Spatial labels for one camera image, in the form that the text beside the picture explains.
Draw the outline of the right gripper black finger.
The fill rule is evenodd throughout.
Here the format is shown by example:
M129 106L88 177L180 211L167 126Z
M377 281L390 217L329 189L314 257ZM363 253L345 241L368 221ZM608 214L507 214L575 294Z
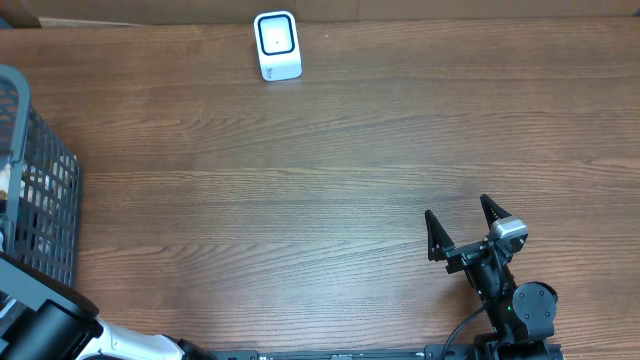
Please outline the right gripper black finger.
M509 212L500 207L491 197L487 194L483 194L480 197L481 206L484 212L484 216L489 228L501 219L505 219L511 216Z
M454 242L431 210L425 212L425 221L428 234L428 259L430 261L446 260L447 253L455 248Z

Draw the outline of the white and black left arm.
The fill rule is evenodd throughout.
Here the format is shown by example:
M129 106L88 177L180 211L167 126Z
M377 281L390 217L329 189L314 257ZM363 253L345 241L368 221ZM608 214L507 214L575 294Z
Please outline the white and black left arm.
M5 253L1 255L1 292L26 308L1 333L5 360L214 357L186 340L110 325L85 296Z

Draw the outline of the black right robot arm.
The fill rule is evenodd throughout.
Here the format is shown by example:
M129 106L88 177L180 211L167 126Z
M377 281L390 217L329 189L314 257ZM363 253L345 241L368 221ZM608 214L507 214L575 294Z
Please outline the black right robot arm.
M557 292L544 282L518 285L508 264L522 250L528 226L504 210L488 195L480 197L488 234L481 240L458 247L436 215L427 210L428 259L444 261L446 271L462 271L478 294L481 307L464 319L441 345L427 345L427 359L562 359L559 345L549 345L555 334ZM480 314L488 316L490 333L482 333L471 344L455 345L458 334Z

